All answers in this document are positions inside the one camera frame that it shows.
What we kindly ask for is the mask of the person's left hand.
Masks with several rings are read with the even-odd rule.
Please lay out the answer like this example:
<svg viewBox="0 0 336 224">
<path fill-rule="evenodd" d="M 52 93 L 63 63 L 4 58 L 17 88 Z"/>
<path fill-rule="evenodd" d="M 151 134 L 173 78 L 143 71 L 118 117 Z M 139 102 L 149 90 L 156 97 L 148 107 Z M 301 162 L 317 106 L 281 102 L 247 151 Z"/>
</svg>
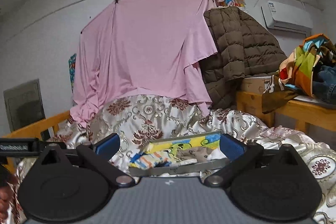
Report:
<svg viewBox="0 0 336 224">
<path fill-rule="evenodd" d="M 16 185 L 17 183 L 17 176 L 1 165 L 1 222 L 7 220 L 7 211 L 14 196 L 11 185 Z"/>
</svg>

